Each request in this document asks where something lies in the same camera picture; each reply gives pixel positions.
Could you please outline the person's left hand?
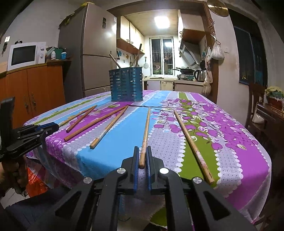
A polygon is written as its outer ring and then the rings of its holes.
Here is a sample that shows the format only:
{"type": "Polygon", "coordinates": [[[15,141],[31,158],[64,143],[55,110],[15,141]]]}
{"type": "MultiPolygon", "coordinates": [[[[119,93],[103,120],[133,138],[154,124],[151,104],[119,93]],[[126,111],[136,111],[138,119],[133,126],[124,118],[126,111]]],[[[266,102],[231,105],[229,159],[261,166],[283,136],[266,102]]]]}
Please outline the person's left hand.
{"type": "Polygon", "coordinates": [[[23,194],[27,184],[28,170],[25,156],[9,162],[1,162],[1,197],[4,197],[11,188],[17,194],[23,194]]]}

